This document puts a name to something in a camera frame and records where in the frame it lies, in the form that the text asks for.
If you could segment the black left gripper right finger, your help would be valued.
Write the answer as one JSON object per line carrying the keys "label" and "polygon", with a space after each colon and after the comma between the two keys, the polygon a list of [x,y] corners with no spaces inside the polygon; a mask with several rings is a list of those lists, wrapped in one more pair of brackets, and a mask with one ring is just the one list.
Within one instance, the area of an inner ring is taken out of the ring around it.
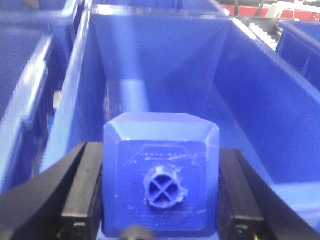
{"label": "black left gripper right finger", "polygon": [[238,148],[220,149],[218,235],[221,240],[320,238],[272,190]]}

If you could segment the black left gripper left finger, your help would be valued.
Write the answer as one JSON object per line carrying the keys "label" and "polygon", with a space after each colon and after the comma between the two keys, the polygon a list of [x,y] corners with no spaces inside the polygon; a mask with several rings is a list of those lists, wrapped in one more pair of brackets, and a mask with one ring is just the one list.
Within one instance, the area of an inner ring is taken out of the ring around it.
{"label": "black left gripper left finger", "polygon": [[0,197],[2,240],[95,240],[102,219],[101,142],[82,142]]}

